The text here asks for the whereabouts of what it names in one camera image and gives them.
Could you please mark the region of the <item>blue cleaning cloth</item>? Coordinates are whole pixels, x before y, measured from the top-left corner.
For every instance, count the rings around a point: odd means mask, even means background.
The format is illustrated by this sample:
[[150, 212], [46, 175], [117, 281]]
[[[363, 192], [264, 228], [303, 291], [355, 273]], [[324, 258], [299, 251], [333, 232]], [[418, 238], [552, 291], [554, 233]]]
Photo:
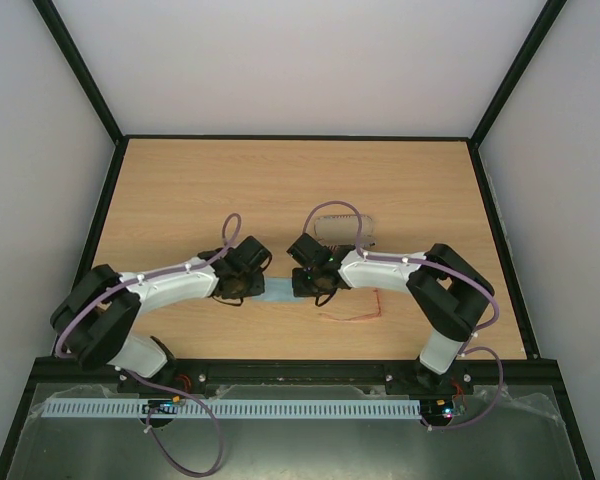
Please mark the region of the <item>blue cleaning cloth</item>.
[[302, 303], [303, 298], [296, 297], [293, 292], [292, 279], [289, 277], [266, 277], [264, 292], [257, 300], [268, 303]]

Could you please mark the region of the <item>patterned sunglasses case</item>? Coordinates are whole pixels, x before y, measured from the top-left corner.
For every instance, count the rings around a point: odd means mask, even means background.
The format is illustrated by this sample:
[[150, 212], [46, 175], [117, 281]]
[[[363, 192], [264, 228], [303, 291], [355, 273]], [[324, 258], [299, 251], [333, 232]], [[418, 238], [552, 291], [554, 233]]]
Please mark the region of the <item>patterned sunglasses case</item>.
[[[376, 244], [374, 220], [368, 215], [362, 215], [361, 221], [360, 245], [362, 248], [370, 248]], [[355, 214], [320, 216], [312, 227], [313, 237], [328, 247], [354, 245], [357, 231], [358, 218]]]

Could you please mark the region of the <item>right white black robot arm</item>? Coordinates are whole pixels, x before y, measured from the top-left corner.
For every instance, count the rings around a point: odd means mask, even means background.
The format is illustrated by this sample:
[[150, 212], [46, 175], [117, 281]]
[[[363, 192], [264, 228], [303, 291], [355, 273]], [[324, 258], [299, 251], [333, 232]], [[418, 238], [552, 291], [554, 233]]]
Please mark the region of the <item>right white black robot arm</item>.
[[488, 308], [500, 314], [492, 285], [446, 244], [414, 254], [374, 253], [354, 245], [327, 247], [307, 233], [287, 250], [298, 264], [292, 292], [317, 307], [340, 290], [371, 288], [410, 294], [432, 327], [408, 381], [435, 392], [451, 379], [451, 366], [481, 328]]

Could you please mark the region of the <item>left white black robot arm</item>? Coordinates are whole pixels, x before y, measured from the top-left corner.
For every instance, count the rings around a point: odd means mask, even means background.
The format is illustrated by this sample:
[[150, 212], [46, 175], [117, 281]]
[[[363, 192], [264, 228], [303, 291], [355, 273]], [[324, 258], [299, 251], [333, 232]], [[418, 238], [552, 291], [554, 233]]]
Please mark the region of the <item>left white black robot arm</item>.
[[236, 247], [203, 251], [183, 263], [146, 272], [90, 270], [51, 315], [56, 355], [86, 370], [113, 366], [166, 381], [175, 357], [154, 336], [132, 332], [138, 317], [188, 300], [240, 306], [265, 291], [272, 253], [255, 237]]

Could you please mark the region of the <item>left circuit board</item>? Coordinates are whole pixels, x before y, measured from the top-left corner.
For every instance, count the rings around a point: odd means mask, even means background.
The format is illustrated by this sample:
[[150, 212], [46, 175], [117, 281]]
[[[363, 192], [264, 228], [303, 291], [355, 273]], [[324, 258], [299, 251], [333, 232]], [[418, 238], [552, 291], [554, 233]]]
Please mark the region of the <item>left circuit board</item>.
[[186, 400], [179, 396], [173, 397], [171, 399], [147, 399], [145, 403], [140, 407], [140, 413], [142, 415], [176, 415], [179, 412], [179, 410], [185, 405]]

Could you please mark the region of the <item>circuit board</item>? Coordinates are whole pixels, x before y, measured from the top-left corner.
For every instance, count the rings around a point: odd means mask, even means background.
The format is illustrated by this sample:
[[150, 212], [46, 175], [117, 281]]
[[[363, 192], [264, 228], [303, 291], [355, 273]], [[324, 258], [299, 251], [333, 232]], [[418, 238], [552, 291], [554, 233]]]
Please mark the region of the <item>circuit board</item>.
[[463, 395], [454, 395], [448, 398], [427, 399], [420, 401], [420, 414], [423, 417], [452, 419], [462, 415], [468, 406]]
[[176, 415], [179, 412], [179, 410], [185, 405], [186, 400], [179, 396], [173, 397], [171, 399], [147, 399], [145, 403], [140, 407], [140, 413], [142, 415]]

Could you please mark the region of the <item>right circuit board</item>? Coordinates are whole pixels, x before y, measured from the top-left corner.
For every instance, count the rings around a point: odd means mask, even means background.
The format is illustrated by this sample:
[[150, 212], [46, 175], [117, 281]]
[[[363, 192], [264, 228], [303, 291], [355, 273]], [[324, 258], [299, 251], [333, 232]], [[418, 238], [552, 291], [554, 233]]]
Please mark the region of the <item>right circuit board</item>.
[[420, 414], [423, 417], [452, 419], [462, 415], [468, 406], [463, 395], [454, 395], [448, 398], [427, 399], [420, 401]]

